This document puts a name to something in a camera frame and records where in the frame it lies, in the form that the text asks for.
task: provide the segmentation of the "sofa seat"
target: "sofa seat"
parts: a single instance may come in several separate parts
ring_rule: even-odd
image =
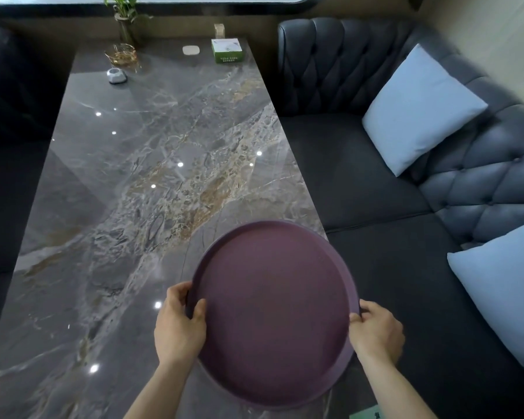
[[[350,113],[281,117],[326,231],[430,212],[414,183],[396,178]]]
[[[435,214],[329,232],[328,239],[359,295],[403,323],[399,370],[439,419],[524,417],[524,368],[452,273],[447,253],[460,247]],[[346,417],[354,412],[349,399],[334,404]]]

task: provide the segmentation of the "wall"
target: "wall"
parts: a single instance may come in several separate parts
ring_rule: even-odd
[[[407,0],[323,0],[302,17],[412,17]],[[263,76],[268,76],[277,63],[277,26],[287,17],[156,17],[147,24],[154,37],[211,36],[213,24],[224,23],[227,35],[243,35]],[[77,44],[83,38],[116,37],[112,18],[52,18],[7,20],[7,26],[26,36],[56,74],[66,79]]]
[[[524,0],[434,0],[426,20],[524,100]]]

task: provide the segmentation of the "round tray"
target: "round tray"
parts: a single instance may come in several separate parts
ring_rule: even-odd
[[[204,254],[187,314],[205,298],[199,359],[225,390],[261,409],[324,394],[353,354],[349,313],[359,298],[347,266],[321,236],[285,221],[228,232]]]

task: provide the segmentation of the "green tissue box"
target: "green tissue box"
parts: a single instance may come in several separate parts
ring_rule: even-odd
[[[237,38],[212,40],[212,49],[216,63],[231,63],[242,61],[245,58],[245,53]]]

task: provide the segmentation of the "throw pillow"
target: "throw pillow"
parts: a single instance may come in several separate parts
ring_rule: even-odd
[[[448,263],[489,326],[524,366],[524,225]]]
[[[363,126],[386,165],[400,176],[486,108],[417,45],[380,90]]]

